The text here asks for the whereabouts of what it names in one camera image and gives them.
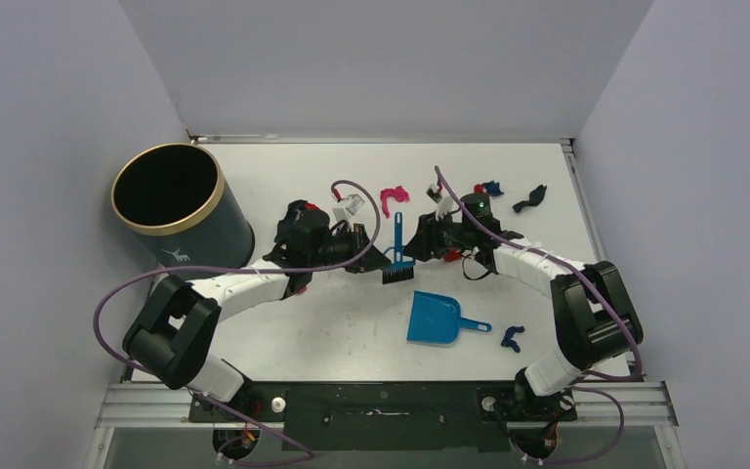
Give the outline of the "blue hand brush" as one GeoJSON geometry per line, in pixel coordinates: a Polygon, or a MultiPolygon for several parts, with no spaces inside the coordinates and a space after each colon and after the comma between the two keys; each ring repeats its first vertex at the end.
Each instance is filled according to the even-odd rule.
{"type": "Polygon", "coordinates": [[[393,234],[393,261],[388,267],[382,270],[382,283],[384,285],[411,280],[415,277],[415,261],[408,260],[404,254],[402,212],[394,214],[393,234]]]}

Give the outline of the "blue dustpan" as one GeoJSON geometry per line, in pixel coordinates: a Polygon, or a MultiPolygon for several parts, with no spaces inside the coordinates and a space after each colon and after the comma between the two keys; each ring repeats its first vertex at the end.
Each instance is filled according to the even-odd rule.
{"type": "Polygon", "coordinates": [[[420,290],[413,292],[407,341],[448,345],[457,340],[461,330],[488,333],[492,325],[464,318],[460,303],[453,297],[420,290]]]}

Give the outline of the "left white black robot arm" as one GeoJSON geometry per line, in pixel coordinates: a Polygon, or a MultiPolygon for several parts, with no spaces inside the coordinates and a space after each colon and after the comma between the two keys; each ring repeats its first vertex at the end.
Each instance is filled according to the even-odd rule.
{"type": "Polygon", "coordinates": [[[246,273],[194,280],[165,277],[125,334],[124,352],[168,388],[189,387],[213,398],[227,420],[244,418],[252,407],[253,396],[243,387],[249,380],[212,353],[217,326],[243,311],[296,295],[316,272],[342,267],[365,274],[386,268],[389,259],[353,220],[366,203],[351,194],[330,213],[290,204],[272,250],[246,273]]]}

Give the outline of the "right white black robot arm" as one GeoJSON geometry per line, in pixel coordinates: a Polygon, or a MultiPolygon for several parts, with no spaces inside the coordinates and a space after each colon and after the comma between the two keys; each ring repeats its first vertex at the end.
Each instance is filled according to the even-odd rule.
{"type": "Polygon", "coordinates": [[[557,344],[517,373],[513,405],[519,415],[540,417],[593,367],[642,343],[643,328],[613,264],[567,260],[503,229],[486,194],[462,196],[460,220],[450,213],[451,202],[446,198],[419,217],[404,253],[421,262],[470,253],[491,274],[513,278],[552,303],[557,344]]]}

